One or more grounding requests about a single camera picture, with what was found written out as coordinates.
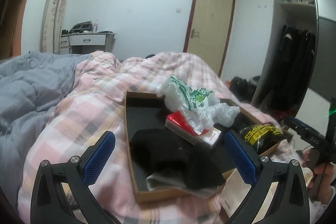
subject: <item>blue textured grip pad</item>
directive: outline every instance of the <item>blue textured grip pad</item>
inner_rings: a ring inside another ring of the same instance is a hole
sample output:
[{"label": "blue textured grip pad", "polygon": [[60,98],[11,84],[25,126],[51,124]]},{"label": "blue textured grip pad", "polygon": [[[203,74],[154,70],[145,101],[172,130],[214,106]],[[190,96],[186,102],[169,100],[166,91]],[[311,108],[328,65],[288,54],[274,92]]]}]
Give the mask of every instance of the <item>blue textured grip pad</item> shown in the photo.
[{"label": "blue textured grip pad", "polygon": [[83,182],[86,186],[96,183],[115,146],[116,138],[113,133],[109,133],[83,167]]},{"label": "blue textured grip pad", "polygon": [[296,121],[298,124],[300,124],[303,127],[308,127],[308,128],[310,127],[306,123],[304,123],[303,121],[298,120],[297,118],[294,118],[294,121]]},{"label": "blue textured grip pad", "polygon": [[250,157],[231,132],[225,134],[224,144],[243,181],[253,186],[257,182],[257,173]]}]

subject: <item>black cloth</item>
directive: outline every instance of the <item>black cloth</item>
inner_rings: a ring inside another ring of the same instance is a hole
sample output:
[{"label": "black cloth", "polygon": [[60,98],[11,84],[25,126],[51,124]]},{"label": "black cloth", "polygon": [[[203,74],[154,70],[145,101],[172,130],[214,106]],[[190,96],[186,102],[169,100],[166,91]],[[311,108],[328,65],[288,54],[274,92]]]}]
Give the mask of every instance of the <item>black cloth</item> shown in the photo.
[{"label": "black cloth", "polygon": [[253,77],[247,81],[240,77],[234,77],[231,80],[230,91],[243,103],[251,103],[260,76]]},{"label": "black cloth", "polygon": [[300,103],[310,80],[314,50],[315,35],[295,28],[283,31],[271,80],[273,109],[286,111]]},{"label": "black cloth", "polygon": [[150,55],[148,55],[145,59],[152,58],[152,57],[154,57],[154,56],[155,56],[155,54],[150,54]]},{"label": "black cloth", "polygon": [[206,143],[192,145],[166,129],[144,129],[130,141],[131,157],[148,175],[166,168],[181,170],[184,183],[197,190],[224,184],[225,180],[211,159]]}]

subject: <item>metal screw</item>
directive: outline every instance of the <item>metal screw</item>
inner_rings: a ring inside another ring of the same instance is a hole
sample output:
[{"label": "metal screw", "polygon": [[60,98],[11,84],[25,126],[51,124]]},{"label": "metal screw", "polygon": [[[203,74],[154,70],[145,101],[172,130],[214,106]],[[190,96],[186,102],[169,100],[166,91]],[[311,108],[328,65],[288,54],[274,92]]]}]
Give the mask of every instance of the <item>metal screw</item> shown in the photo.
[{"label": "metal screw", "polygon": [[260,159],[263,162],[269,162],[269,158],[267,156],[261,156]]},{"label": "metal screw", "polygon": [[298,165],[299,165],[299,162],[298,162],[296,159],[294,159],[294,160],[292,160],[292,164],[293,164],[294,166],[298,166]]},{"label": "metal screw", "polygon": [[74,157],[71,158],[70,161],[71,161],[72,163],[76,163],[76,162],[79,161],[79,157],[78,157],[78,156],[74,156]]},{"label": "metal screw", "polygon": [[48,161],[45,159],[45,160],[43,160],[43,161],[41,161],[41,166],[42,167],[45,167],[45,166],[47,166],[48,165]]}]

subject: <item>red item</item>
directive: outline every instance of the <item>red item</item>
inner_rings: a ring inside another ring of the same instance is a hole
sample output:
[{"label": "red item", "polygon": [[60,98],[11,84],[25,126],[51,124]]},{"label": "red item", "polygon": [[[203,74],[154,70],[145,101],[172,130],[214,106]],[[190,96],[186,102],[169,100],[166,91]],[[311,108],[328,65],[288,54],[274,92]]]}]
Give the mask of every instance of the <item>red item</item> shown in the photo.
[{"label": "red item", "polygon": [[295,110],[290,109],[290,110],[279,110],[279,109],[274,109],[270,110],[269,115],[271,115],[277,122],[280,122],[284,119],[286,116],[291,116],[295,117]]},{"label": "red item", "polygon": [[[190,135],[196,136],[196,137],[199,136],[197,135],[197,133],[194,131],[194,129],[190,126],[190,124],[185,120],[184,116],[179,111],[176,111],[168,115],[167,120],[170,123],[180,127],[182,130],[189,133]],[[208,131],[209,131],[208,129],[204,129],[201,135],[205,134]]]}]

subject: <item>yellow and black package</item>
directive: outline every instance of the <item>yellow and black package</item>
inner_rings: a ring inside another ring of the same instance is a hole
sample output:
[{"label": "yellow and black package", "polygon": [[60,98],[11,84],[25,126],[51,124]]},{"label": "yellow and black package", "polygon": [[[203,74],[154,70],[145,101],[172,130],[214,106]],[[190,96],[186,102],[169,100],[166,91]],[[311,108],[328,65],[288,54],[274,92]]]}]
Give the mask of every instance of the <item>yellow and black package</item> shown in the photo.
[{"label": "yellow and black package", "polygon": [[253,146],[258,155],[285,139],[285,136],[269,123],[248,126],[239,130],[238,134],[246,144]]}]

